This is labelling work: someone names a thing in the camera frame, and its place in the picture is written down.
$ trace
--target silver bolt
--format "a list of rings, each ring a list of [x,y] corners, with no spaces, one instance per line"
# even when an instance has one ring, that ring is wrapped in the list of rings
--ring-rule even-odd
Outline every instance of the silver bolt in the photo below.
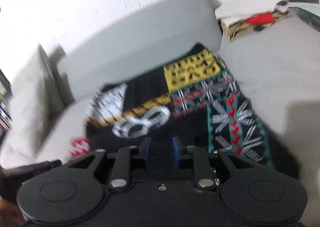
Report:
[[[164,184],[162,184],[162,185],[160,185],[160,186],[158,187],[158,190],[159,190],[159,191],[166,191],[166,190],[167,190],[167,187],[166,187]]]
[[[111,181],[111,186],[118,188],[118,187],[124,187],[127,184],[127,181],[124,179],[114,179]]]
[[[200,179],[198,184],[201,186],[201,187],[210,187],[210,186],[213,186],[214,185],[214,181],[212,179],[207,179],[207,178],[204,178],[204,179]]]

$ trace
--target sofa backrest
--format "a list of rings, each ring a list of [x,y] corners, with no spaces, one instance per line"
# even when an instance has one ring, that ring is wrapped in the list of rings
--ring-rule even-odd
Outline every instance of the sofa backrest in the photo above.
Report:
[[[221,45],[217,0],[164,0],[105,28],[58,64],[78,101],[103,84],[115,84],[184,54],[196,42]]]

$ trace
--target circular cover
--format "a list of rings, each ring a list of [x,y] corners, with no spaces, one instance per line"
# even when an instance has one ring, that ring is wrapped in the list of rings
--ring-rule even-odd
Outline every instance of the circular cover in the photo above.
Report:
[[[299,219],[308,197],[295,179],[250,168],[238,170],[222,185],[220,199],[233,214],[250,223],[273,225]]]
[[[92,212],[103,199],[103,187],[85,170],[57,169],[25,182],[17,194],[22,213],[30,220],[63,224]]]

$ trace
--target person's skin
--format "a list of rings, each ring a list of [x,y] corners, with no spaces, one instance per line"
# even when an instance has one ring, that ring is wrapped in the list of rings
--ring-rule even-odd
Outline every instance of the person's skin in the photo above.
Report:
[[[0,199],[0,226],[10,226],[12,223],[23,224],[23,218],[19,208],[5,199]]]

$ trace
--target white couch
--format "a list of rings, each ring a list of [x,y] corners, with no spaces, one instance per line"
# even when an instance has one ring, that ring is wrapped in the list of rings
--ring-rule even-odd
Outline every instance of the white couch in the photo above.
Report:
[[[292,12],[271,28],[230,43],[214,16],[217,0],[165,0],[136,12],[89,39],[57,65],[64,109],[34,158],[4,140],[4,168],[61,159],[69,141],[84,136],[84,114],[94,92],[175,59],[201,42],[225,61],[255,111],[301,164],[309,195],[302,221],[319,226],[320,216],[320,35]]]

